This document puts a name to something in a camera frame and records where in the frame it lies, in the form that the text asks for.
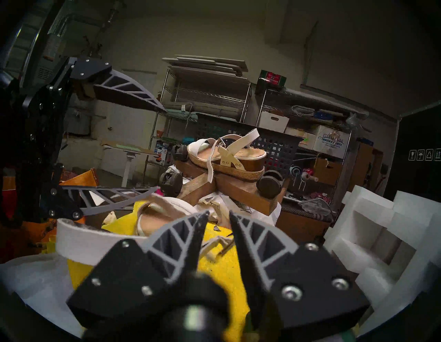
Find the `cardboard box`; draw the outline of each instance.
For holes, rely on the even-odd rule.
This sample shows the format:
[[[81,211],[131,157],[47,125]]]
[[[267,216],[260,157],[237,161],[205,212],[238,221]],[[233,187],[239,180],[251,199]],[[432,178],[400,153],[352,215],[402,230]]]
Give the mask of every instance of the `cardboard box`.
[[[291,127],[285,128],[285,134],[299,136],[303,138],[303,141],[299,142],[300,147],[304,147],[309,150],[312,150],[312,148],[314,147],[315,138],[316,138],[315,134],[308,133],[300,129],[291,128]]]
[[[260,113],[259,127],[283,133],[285,131],[286,125],[288,124],[288,121],[288,117],[282,117],[280,115],[271,114],[269,112],[262,112]]]
[[[340,175],[342,165],[322,158],[317,158],[314,164],[314,176],[318,178],[318,181],[334,186]]]
[[[311,133],[316,135],[313,150],[332,155],[336,158],[344,158],[349,134],[326,126],[315,126]]]
[[[159,165],[171,165],[173,163],[171,147],[173,145],[170,143],[165,143],[161,140],[156,141],[155,153],[158,153],[160,156],[153,161]]]

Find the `metal buckle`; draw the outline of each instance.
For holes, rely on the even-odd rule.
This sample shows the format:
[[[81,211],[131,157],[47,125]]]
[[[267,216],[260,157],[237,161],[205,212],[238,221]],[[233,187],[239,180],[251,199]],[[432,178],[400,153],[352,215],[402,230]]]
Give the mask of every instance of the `metal buckle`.
[[[220,143],[217,143],[218,146],[222,146],[227,148],[227,144],[225,143],[225,141],[222,140],[222,138],[219,138],[218,141],[220,140],[220,142],[223,144],[223,146]]]

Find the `black plastic crate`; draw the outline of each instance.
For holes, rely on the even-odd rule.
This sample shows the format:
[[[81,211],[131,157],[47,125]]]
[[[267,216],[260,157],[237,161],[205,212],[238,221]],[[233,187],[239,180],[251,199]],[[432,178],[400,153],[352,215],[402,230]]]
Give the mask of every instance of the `black plastic crate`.
[[[195,138],[196,140],[204,138],[218,139],[227,134],[244,136],[255,128],[255,126],[241,124],[236,121],[210,117],[208,115],[198,115]],[[257,130],[260,137],[251,146],[266,151],[265,170],[276,170],[280,172],[283,178],[288,177],[289,168],[296,159],[295,153],[299,147],[299,142],[303,138],[259,127]]]

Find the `sandal strap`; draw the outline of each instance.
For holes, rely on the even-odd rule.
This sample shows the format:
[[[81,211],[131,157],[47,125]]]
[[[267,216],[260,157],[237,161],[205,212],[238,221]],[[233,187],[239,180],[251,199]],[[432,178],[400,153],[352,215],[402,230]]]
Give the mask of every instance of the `sandal strap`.
[[[197,157],[199,150],[201,149],[202,145],[205,144],[206,142],[208,142],[208,146],[212,146],[216,142],[216,139],[213,138],[199,139],[198,141],[189,144],[187,146],[188,154]]]
[[[250,144],[256,140],[259,137],[259,132],[257,131],[257,128],[253,129],[251,132],[244,136],[240,136],[237,134],[227,134],[223,137],[219,138],[211,147],[210,155],[207,159],[207,169],[208,169],[208,182],[211,183],[213,181],[214,177],[214,170],[213,166],[211,165],[211,158],[213,157],[214,151],[216,149],[216,146],[219,144],[220,141],[223,139],[234,139],[235,142],[231,143],[228,147],[219,146],[217,148],[217,151],[220,154],[220,164],[225,164],[226,167],[230,167],[231,163],[236,167],[238,170],[245,171],[244,166],[242,163],[235,157],[235,154],[239,152],[241,149],[243,149],[245,146],[250,147]]]
[[[249,132],[247,135],[240,136],[237,134],[229,134],[229,135],[223,136],[222,139],[235,139],[235,137],[239,137],[238,139],[235,139],[236,140],[235,142],[231,143],[227,147],[227,150],[234,156],[237,152],[239,152],[245,146],[250,147],[250,144],[253,141],[255,141],[259,136],[260,136],[260,134],[257,131],[257,128],[255,128],[251,132]]]

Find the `white table leg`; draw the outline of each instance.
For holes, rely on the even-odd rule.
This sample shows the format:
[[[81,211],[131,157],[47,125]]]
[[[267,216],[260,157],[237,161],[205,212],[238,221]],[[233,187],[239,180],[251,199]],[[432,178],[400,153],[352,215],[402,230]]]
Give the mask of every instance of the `white table leg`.
[[[125,188],[127,186],[127,180],[129,178],[129,171],[130,171],[130,165],[132,164],[132,159],[135,158],[135,153],[127,152],[127,162],[126,162],[126,168],[124,170],[124,176],[123,176],[123,182],[121,184],[121,187]]]

